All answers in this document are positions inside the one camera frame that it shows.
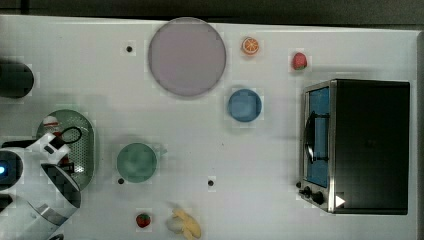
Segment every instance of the orange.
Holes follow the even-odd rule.
[[[247,55],[255,55],[259,51],[259,43],[256,39],[248,37],[241,44],[241,49]]]

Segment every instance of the green plate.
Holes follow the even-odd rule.
[[[143,143],[132,143],[119,152],[117,168],[127,181],[140,183],[149,179],[156,171],[156,153]]]

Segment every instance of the oven window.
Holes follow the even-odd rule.
[[[330,117],[330,91],[322,88],[309,92],[309,141],[305,147],[308,157],[306,180],[327,187],[328,179],[328,124]]]

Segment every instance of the pink plate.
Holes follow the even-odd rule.
[[[188,17],[161,27],[150,43],[148,56],[156,81],[180,96],[196,96],[212,89],[226,63],[218,32],[206,22]]]

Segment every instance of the microwave oven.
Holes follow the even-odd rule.
[[[409,83],[334,79],[303,94],[301,198],[335,214],[407,214]]]

